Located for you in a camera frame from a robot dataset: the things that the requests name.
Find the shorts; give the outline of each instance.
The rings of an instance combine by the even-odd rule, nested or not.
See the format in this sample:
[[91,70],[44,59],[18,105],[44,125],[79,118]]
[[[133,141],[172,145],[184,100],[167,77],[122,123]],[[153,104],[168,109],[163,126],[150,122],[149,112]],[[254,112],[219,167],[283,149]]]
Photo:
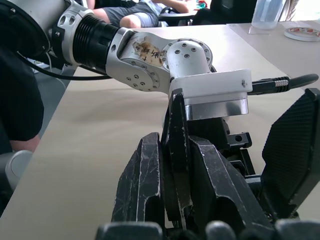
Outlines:
[[128,15],[135,15],[140,19],[142,28],[155,28],[159,26],[158,16],[144,2],[139,2],[135,6],[126,7],[104,7],[103,10],[108,15],[110,23],[120,27],[120,20]]
[[43,118],[44,105],[34,72],[0,46],[0,121],[9,140],[33,139]]

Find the robotic arm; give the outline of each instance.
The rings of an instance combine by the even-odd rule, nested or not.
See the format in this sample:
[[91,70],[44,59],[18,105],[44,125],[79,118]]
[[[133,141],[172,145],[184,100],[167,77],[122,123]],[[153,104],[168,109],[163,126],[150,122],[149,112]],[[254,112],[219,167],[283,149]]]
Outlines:
[[[298,218],[320,178],[319,90],[307,89],[272,125],[261,175],[247,150],[250,134],[230,134],[223,119],[247,114],[248,95],[302,87],[316,74],[252,82],[247,69],[212,72],[205,43],[117,28],[74,0],[0,0],[0,33],[25,57],[50,52],[169,96],[161,141],[158,133],[141,139],[118,182],[115,223],[97,240],[318,239],[320,223],[277,220]],[[165,210],[174,228],[165,228]]]
[[[117,28],[74,0],[0,0],[0,32],[1,41],[25,57],[50,52],[67,64],[94,67],[134,89],[169,97],[182,88],[188,120],[248,113],[250,71],[212,73],[212,52],[196,39]],[[210,109],[206,116],[203,108]]]

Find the water bottle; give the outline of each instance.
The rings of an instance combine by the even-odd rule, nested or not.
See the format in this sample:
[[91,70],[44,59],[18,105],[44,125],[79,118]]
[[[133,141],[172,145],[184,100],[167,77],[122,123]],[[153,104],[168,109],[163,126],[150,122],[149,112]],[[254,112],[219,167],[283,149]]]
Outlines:
[[286,0],[257,0],[252,18],[252,26],[270,30],[277,26]]

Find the black cable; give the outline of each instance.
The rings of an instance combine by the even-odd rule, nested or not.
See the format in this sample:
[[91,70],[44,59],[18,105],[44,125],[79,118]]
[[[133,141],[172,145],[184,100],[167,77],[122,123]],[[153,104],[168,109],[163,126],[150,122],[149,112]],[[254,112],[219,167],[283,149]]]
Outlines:
[[307,74],[291,79],[287,76],[261,79],[252,82],[252,91],[248,92],[248,95],[283,93],[291,89],[313,84],[318,79],[319,76],[317,74]]
[[112,77],[108,76],[108,75],[103,75],[103,76],[66,76],[66,75],[60,75],[60,74],[56,74],[50,71],[47,71],[35,64],[33,64],[32,62],[28,61],[27,59],[25,59],[25,57],[23,57],[20,53],[16,53],[16,56],[26,65],[28,65],[29,67],[39,71],[40,73],[43,73],[45,75],[48,75],[50,77],[53,78],[57,78],[57,79],[64,79],[64,80],[73,80],[73,81],[95,81],[95,80],[105,80],[105,79],[112,79]]
[[93,72],[93,73],[96,73],[96,74],[100,74],[100,75],[106,76],[106,73],[105,73],[105,72],[96,70],[96,69],[94,69],[94,68],[91,68],[91,67],[88,67],[88,66],[85,66],[85,65],[80,65],[79,67],[80,67],[80,68],[83,68],[83,69],[85,69],[85,70],[88,70],[88,71],[90,71],[90,72]]

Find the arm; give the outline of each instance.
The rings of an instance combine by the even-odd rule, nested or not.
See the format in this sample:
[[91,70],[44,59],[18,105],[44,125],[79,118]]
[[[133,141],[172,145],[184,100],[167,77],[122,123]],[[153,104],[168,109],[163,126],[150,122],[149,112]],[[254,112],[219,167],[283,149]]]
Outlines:
[[187,14],[195,9],[195,5],[187,1],[180,0],[163,0],[162,3],[167,7],[177,10],[181,14]]
[[96,0],[87,0],[88,9],[95,9]]

